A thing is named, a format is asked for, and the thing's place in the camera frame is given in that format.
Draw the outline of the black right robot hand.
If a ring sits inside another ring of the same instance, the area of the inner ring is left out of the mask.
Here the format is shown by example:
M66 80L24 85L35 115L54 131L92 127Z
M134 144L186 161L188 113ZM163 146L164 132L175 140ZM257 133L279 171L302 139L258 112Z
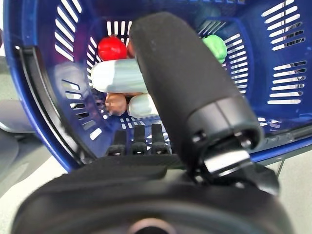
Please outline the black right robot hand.
M292 234L273 170L249 151L263 130L195 31L159 12L130 41L174 155L107 156L20 206L14 234Z

